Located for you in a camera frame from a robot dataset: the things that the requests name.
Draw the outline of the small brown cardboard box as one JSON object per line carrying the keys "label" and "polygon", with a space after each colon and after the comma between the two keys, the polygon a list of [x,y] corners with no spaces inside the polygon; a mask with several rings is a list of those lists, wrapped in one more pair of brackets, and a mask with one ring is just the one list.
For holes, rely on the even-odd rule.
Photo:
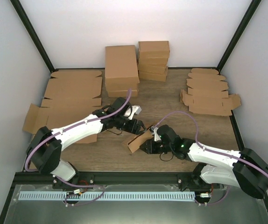
{"label": "small brown cardboard box", "polygon": [[150,131],[150,127],[153,124],[146,124],[147,130],[141,135],[130,134],[130,136],[122,142],[122,145],[128,149],[131,153],[136,152],[140,149],[140,146],[149,139],[153,138],[153,135]]}

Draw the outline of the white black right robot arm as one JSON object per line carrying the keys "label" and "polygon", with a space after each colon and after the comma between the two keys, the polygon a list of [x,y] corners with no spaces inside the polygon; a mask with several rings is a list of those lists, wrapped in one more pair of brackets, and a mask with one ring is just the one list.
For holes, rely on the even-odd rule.
{"label": "white black right robot arm", "polygon": [[198,163],[193,185],[223,184],[239,187],[249,196],[263,199],[268,189],[268,164],[252,149],[223,150],[181,138],[168,125],[151,128],[153,137],[140,145],[147,154],[171,152],[180,160]]}

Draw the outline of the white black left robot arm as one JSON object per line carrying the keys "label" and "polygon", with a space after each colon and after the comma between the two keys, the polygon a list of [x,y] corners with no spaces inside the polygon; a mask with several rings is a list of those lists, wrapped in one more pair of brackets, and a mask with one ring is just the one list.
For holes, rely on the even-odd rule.
{"label": "white black left robot arm", "polygon": [[141,135],[146,127],[134,118],[141,107],[131,105],[128,98],[117,98],[111,105],[93,111],[87,117],[70,125],[48,129],[41,127],[26,150],[25,170],[30,172],[30,164],[44,175],[51,174],[69,188],[80,183],[79,172],[69,162],[61,159],[61,152],[70,145],[86,137],[116,128],[123,132]]}

